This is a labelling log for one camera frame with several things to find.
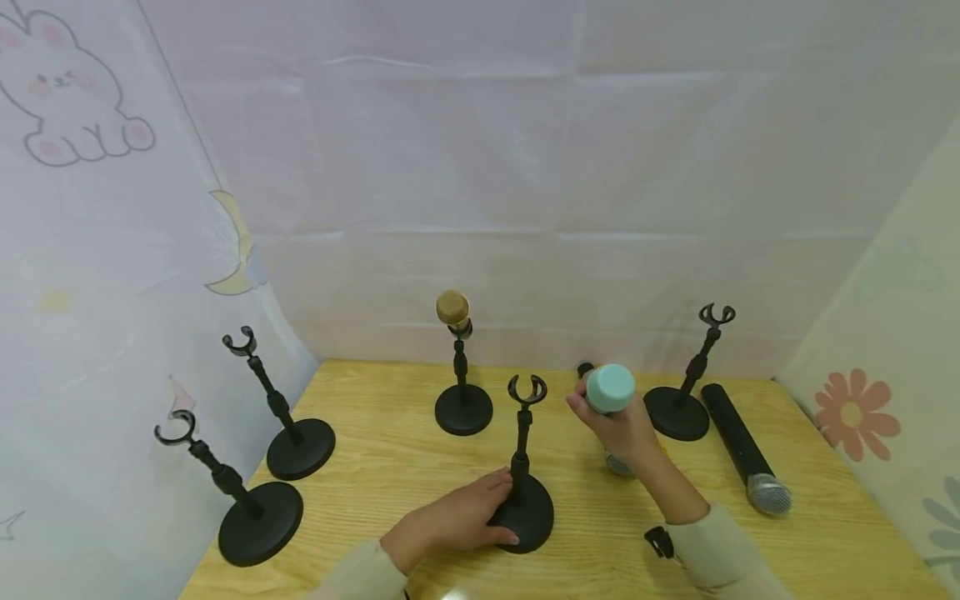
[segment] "wooden table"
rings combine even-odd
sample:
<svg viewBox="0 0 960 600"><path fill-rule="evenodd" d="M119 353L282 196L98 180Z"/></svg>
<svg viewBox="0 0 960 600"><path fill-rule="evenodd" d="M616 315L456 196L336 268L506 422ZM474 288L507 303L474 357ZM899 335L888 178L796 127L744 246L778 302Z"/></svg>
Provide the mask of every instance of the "wooden table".
<svg viewBox="0 0 960 600"><path fill-rule="evenodd" d="M437 395L454 381L449 366L325 362L295 417L327 420L337 447L322 469L294 483L306 505L296 536L268 562L246 569L227 565L214 541L181 598L300 598L358 541L379 538L408 511L509 465L517 404L506 385L515 373L525 396L529 370L471 367L468 380L491 395L493 421L475 436L457 438L433 417ZM660 524L653 501L636 480L607 469L599 443L566 406L576 373L536 373L549 394L533 407L529 454L531 473L556 506L553 535L528 555L494 548L434 556L411 578L411 598L697 598L679 566L658 559L643 539ZM636 381L640 393L679 384L639 373ZM751 534L798 598L948 598L783 388L771 381L719 381L794 493L790 516L774 521L747 504L712 427L699 442L663 444L708 499L723 503ZM253 482L269 480L261 465Z"/></svg>

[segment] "orange flower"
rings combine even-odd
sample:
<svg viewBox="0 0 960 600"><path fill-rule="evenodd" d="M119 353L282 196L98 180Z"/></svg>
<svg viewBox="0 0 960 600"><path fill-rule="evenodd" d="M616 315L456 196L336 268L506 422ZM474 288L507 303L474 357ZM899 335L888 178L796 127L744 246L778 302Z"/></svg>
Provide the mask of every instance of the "orange flower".
<svg viewBox="0 0 960 600"><path fill-rule="evenodd" d="M867 374L862 369L850 373L850 385L838 372L832 372L816 400L824 410L817 413L817 424L830 445L843 444L854 462L863 460L863 442L881 461L890 460L890 449L877 435L892 438L900 433L900 422L890 415L874 412L890 401L890 386L875 381L867 387Z"/></svg>

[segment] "round stand base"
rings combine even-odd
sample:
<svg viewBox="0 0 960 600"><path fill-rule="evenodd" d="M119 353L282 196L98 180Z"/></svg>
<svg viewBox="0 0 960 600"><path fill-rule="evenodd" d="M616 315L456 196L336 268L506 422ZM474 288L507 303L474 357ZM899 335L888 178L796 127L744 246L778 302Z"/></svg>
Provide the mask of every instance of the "round stand base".
<svg viewBox="0 0 960 600"><path fill-rule="evenodd" d="M303 516L300 492L288 483L272 481L250 490L264 513L252 518L234 504L220 524L220 554L234 566L253 566L271 559L297 533Z"/></svg>
<svg viewBox="0 0 960 600"><path fill-rule="evenodd" d="M286 429L276 434L267 450L267 468L277 479L294 481L312 475L333 454L337 436L333 427L319 419L298 420L295 423L303 441L294 444Z"/></svg>
<svg viewBox="0 0 960 600"><path fill-rule="evenodd" d="M700 400L690 395L675 406L679 393L677 388L654 388L643 397L643 403L657 431L674 440L694 442L706 436L710 417Z"/></svg>
<svg viewBox="0 0 960 600"><path fill-rule="evenodd" d="M536 477L527 475L520 489L514 488L511 496L496 509L487 524L506 527L520 538L516 546L498 544L498 548L513 554L533 552L547 541L553 531L553 500Z"/></svg>
<svg viewBox="0 0 960 600"><path fill-rule="evenodd" d="M493 402L483 388L467 384L467 397L460 398L459 388L446 388L433 414L437 424L446 433L455 436L471 436L480 433L493 419Z"/></svg>

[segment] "bunny drawing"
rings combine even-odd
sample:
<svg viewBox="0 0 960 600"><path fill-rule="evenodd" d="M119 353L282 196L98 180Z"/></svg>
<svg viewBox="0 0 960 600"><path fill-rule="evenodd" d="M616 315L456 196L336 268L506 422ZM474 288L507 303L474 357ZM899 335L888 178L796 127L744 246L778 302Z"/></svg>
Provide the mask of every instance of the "bunny drawing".
<svg viewBox="0 0 960 600"><path fill-rule="evenodd" d="M0 88L37 119L23 140L31 156L63 167L153 148L150 124L120 110L120 84L66 23L43 11L24 23L0 14Z"/></svg>

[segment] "black microphone stand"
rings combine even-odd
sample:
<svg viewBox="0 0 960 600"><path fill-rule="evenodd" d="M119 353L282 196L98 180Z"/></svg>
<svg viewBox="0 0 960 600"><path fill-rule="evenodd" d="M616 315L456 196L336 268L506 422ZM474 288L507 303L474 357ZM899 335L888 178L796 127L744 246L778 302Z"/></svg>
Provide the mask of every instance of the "black microphone stand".
<svg viewBox="0 0 960 600"><path fill-rule="evenodd" d="M467 355L464 354L463 335L473 331L473 323L464 334L447 329L457 337L453 343L453 372L457 375L457 384L445 389L433 414L443 431L455 436L471 436L484 430L493 419L493 402L483 388L467 383Z"/></svg>
<svg viewBox="0 0 960 600"><path fill-rule="evenodd" d="M190 455L209 468L217 488L236 501L220 524L217 544L224 559L234 566L253 566L271 559L300 527L303 517L300 492L281 481L265 483L247 491L236 469L218 461L206 442L193 439L197 427L193 413L174 411L170 419L186 421L186 434L172 440L164 438L157 425L154 437L163 445L190 444Z"/></svg>
<svg viewBox="0 0 960 600"><path fill-rule="evenodd" d="M253 356L253 351L256 350L253 329L244 325L240 327L240 331L248 338L244 346L234 346L233 339L228 335L224 336L224 346L236 356L247 357L247 366L251 368L267 392L267 405L270 407L270 412L283 424L283 430L276 434L267 450L267 468L274 477L286 481L302 479L313 474L333 454L333 448L337 444L333 427L319 419L303 419L294 422L290 417L290 404L287 399L274 388L260 357Z"/></svg>
<svg viewBox="0 0 960 600"><path fill-rule="evenodd" d="M694 442L706 436L710 429L710 417L707 409L695 397L690 395L697 380L707 370L707 354L720 339L720 325L733 321L736 311L724 306L723 317L713 317L713 303L700 309L700 320L710 326L707 338L700 352L690 360L686 367L686 377L680 389L670 387L654 388L643 397L650 414L650 421L663 435L682 442Z"/></svg>
<svg viewBox="0 0 960 600"><path fill-rule="evenodd" d="M507 384L510 397L520 403L520 410L516 413L516 452L510 461L514 488L487 524L506 527L520 538L517 545L498 544L498 547L513 554L526 554L540 548L550 538L553 532L553 500L543 484L530 474L530 457L527 455L527 436L534 422L530 407L546 397L546 383L538 376L530 375L533 393L524 399L516 394L518 379L519 375L514 375Z"/></svg>

